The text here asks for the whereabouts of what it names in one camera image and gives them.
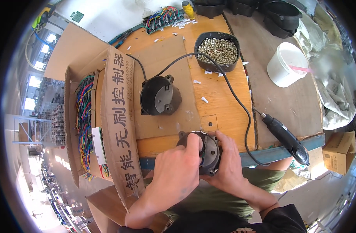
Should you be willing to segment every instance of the motor housing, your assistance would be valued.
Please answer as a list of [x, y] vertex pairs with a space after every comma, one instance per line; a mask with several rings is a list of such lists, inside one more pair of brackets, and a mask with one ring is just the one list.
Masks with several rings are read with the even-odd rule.
[[[199, 175], [213, 176], [215, 174], [215, 169], [218, 169], [220, 161], [218, 138], [210, 136], [202, 131], [192, 131], [190, 133], [197, 134], [203, 140], [203, 148], [199, 151], [199, 156], [202, 158], [199, 167]], [[183, 131], [179, 132], [179, 141], [177, 142], [177, 146], [183, 145], [186, 147], [187, 137], [190, 133]]]
[[142, 83], [140, 105], [142, 115], [171, 115], [179, 107], [182, 97], [179, 89], [173, 85], [171, 75], [155, 76]]

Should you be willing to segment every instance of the white wire connector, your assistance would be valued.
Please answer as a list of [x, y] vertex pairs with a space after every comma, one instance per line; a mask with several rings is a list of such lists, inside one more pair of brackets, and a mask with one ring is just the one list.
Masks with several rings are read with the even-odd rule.
[[207, 99], [205, 99], [204, 96], [201, 98], [201, 100], [204, 101], [205, 103], [209, 103], [209, 101]]

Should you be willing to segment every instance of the wooden workbench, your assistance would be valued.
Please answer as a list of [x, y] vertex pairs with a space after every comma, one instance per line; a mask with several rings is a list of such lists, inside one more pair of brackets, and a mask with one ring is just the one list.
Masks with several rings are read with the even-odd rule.
[[[192, 53], [194, 52], [195, 41], [201, 33], [219, 31], [230, 34], [227, 23], [222, 15], [214, 19], [196, 16], [196, 20], [198, 23], [190, 23], [183, 29], [169, 26], [165, 27], [163, 32], [158, 31], [151, 35], [147, 35], [145, 30], [141, 28], [129, 35], [127, 40], [119, 47], [119, 50], [126, 54], [133, 54], [153, 45], [155, 39], [174, 37], [175, 35], [172, 33], [177, 32], [178, 35], [185, 37], [184, 45], [186, 52]], [[193, 86], [195, 93], [195, 100], [193, 101], [196, 101], [202, 130], [208, 132], [219, 129], [235, 139], [240, 152], [246, 151], [244, 136], [248, 125], [248, 117], [246, 112], [232, 96], [226, 81], [223, 77], [218, 77], [217, 73], [204, 74], [204, 70], [199, 67], [194, 57], [188, 58], [188, 63], [191, 68], [192, 81], [194, 79], [201, 81], [201, 85]], [[251, 112], [250, 92], [241, 60], [239, 60], [233, 71], [227, 73], [227, 77], [240, 101]], [[209, 103], [202, 101], [202, 96], [210, 100]], [[248, 133], [248, 147], [253, 151], [255, 150], [254, 120], [252, 119], [251, 122], [250, 132]], [[139, 139], [137, 140], [139, 157], [156, 157], [158, 153], [174, 148], [178, 139], [178, 134]]]
[[[266, 70], [279, 44], [289, 42], [298, 47], [297, 41], [273, 36], [264, 25], [264, 15], [257, 11], [246, 17], [225, 9], [224, 15], [240, 42], [244, 60], [249, 62], [246, 71], [255, 108], [277, 118], [300, 140], [322, 133], [322, 110], [314, 77], [308, 73], [289, 87], [281, 88], [270, 80]], [[256, 130], [258, 150], [280, 145], [259, 114]]]

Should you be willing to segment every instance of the yellow handle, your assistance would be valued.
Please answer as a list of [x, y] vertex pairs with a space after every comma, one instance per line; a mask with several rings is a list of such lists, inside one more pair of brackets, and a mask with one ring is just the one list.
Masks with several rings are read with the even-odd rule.
[[190, 17], [190, 19], [195, 19], [195, 16], [194, 16], [194, 9], [192, 8], [191, 4], [189, 3], [187, 6], [183, 6], [183, 10], [184, 12], [186, 12], [186, 14]]

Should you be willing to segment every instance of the green sign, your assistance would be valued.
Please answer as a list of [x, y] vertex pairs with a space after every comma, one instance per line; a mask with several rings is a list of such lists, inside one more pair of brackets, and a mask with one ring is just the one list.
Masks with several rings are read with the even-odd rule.
[[81, 12], [77, 11], [73, 17], [72, 17], [72, 20], [79, 23], [79, 21], [81, 21], [81, 19], [84, 17], [85, 15], [82, 14]]

